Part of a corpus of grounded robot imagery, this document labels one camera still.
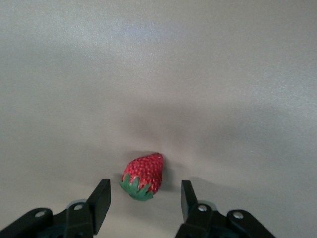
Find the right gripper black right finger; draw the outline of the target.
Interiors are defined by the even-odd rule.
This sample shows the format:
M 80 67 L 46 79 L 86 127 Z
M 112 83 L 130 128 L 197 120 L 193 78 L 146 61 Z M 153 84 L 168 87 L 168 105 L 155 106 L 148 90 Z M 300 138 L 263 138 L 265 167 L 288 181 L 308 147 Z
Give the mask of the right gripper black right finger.
M 199 201 L 189 180 L 181 182 L 181 208 L 184 223 L 177 238 L 273 238 L 251 213 L 231 210 L 227 215 Z

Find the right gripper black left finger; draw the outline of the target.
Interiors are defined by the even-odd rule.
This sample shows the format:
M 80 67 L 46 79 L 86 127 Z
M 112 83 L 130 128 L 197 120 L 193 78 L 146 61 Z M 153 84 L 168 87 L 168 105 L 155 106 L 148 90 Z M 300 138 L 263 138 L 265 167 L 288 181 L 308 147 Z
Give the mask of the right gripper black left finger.
M 111 183 L 103 179 L 88 199 L 71 202 L 62 212 L 49 208 L 28 211 L 0 231 L 2 238 L 92 238 L 111 205 Z

